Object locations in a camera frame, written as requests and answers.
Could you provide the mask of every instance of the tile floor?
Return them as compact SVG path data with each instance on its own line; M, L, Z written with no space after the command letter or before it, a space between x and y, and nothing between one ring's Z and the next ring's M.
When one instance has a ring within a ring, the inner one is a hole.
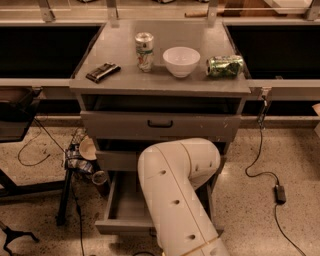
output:
M43 122L50 134L67 147L77 125ZM0 166L17 184L61 180L64 178L62 153L44 131L21 153L23 163L35 163L47 154L50 157L35 167L22 166L17 154L39 133L32 127L23 142L0 144ZM295 256L299 252L281 235L274 218L275 180L265 175L248 178L244 170L255 159L259 148L259 130L242 125L231 144L227 162L213 193L214 221L223 227L222 240L232 256ZM272 171L285 186L287 202L278 207L278 219L286 235L308 256L320 253L320 138L312 127L300 124L268 125L263 131L262 154L249 172ZM83 216L83 247L86 256L133 255L150 251L161 255L155 238L100 235L94 226L103 218L107 200L86 180L73 179ZM10 244L15 255L82 255L79 217L70 196L67 221L56 226L60 191L24 197L0 199L0 220L14 230L32 231L40 238L34 243L21 237ZM5 235L0 232L0 245ZM7 255L0 249L0 255Z

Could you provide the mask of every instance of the green can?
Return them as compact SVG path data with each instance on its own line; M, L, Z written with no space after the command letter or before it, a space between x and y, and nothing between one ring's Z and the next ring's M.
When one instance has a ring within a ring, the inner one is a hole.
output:
M243 58L239 55L214 56L207 60L207 76L236 77L243 71Z

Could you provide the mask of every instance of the electrical cable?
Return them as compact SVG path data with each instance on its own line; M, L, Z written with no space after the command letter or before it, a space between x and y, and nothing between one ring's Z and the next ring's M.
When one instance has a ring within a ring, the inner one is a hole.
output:
M76 210L77 210L77 213L79 215L79 221L80 221L80 245L81 245L81 252L82 252L82 256L85 256L84 254L84 248L83 248L83 229L82 229L82 215L81 215L81 207L78 203L78 197L76 197L75 195L75 192L74 192L74 189L73 189L73 186L71 184L71 191L72 191L72 195L73 195L73 198L74 198L74 201L76 203Z
M273 173L273 172L260 172L258 174L255 174L255 175L251 175L248 173L248 170L249 168L251 168L257 161L258 159L260 158L261 156L261 152L262 152L262 144L263 144L263 134L262 134L262 130L263 130L263 124L259 124L260 126L260 145L259 145L259 151L258 151L258 154L257 154L257 157L255 158L255 160L252 162L252 164L250 164L246 169L245 169L245 173L248 177L250 178L255 178L255 177L258 177L258 176L261 176L261 175L272 175L275 179L276 179L276 183L277 185L280 185L280 181L279 181L279 178L278 176ZM288 236L283 232L280 224L279 224L279 221L278 221L278 216L277 216L277 207L279 206L279 204L276 204L275 205L275 210L274 210L274 217L275 217L275 220L276 220L276 223L277 223L277 226L278 226L278 229L280 230L281 234L284 236L284 238L286 238L295 248L296 250L303 256L306 256L306 254L295 244L293 243L289 238Z
M263 128L262 128L262 124L260 124L259 126L260 126L260 129L259 129L259 130L260 130L260 146L259 146L259 151L258 151L258 154L257 154L256 159L252 162L252 164L250 164L250 165L245 169L245 173L246 173L246 175L247 175L248 177L250 177L250 178L255 178L255 177L258 177L258 176L261 176L261 175L271 175L271 176L273 176L273 177L276 179L277 185L280 185L278 176L277 176L275 173L273 173L273 172L260 172L260 173L258 173L258 174L254 174L254 175L248 173L248 170L249 170L252 166L254 166L255 163L259 160L259 158L260 158L260 156L261 156L261 152L262 152L262 144L263 144L263 134L262 134L262 130L263 130Z
M51 134L47 131L47 129L41 124L39 120L36 118L34 119L35 123L40 125L41 128L48 134L48 136L51 138L51 140L61 149L62 152L64 152L64 149L59 145L59 143L51 136Z
M21 160L21 153L22 153L22 151L23 151L33 140L35 140L36 138L38 138L39 135L41 134L41 128L40 128L39 125L38 125L38 127L39 127L39 133L38 133L36 136L34 136L32 139L30 139L30 140L19 150L19 152L18 152L18 160L19 160L20 164L23 165L23 166L27 166L27 167L36 166L36 165L38 165L38 164L43 163L45 160L47 160L47 159L50 157L50 154L48 154L45 158L43 158L42 160L40 160L39 162L34 163L34 164L26 164L26 163L23 163L23 161Z
M277 217L277 207L278 207L278 206L279 206L279 205L276 204L276 206L275 206L275 208L274 208L274 217L275 217L277 226L278 226L281 234L297 249L297 251L298 251L301 255L306 256L306 254L305 254L294 242L292 242L292 241L289 239L289 237L287 237L287 235L283 232L283 230L282 230L282 228L281 228L281 226L280 226L280 224L279 224L278 217Z

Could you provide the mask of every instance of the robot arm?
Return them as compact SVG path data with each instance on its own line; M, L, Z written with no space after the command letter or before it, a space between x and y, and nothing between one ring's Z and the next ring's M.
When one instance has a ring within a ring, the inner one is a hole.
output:
M166 256L229 256L195 193L219 165L217 148L200 138L159 143L142 152L139 180Z

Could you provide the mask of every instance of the cabinet top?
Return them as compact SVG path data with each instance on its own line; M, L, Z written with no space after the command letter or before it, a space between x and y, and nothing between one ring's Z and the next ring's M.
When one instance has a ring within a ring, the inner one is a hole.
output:
M137 67L135 35L149 32L154 36L154 66L144 73ZM162 55L175 46L196 49L200 63L188 77L176 78L166 69ZM206 75L206 60L212 56L234 54L234 49L223 24L208 27L205 21L179 20L118 20L106 24L90 53L84 60L70 88L88 94L248 94L250 89L244 75L235 79L213 79ZM121 71L110 75L99 84L85 76L91 70L113 62Z

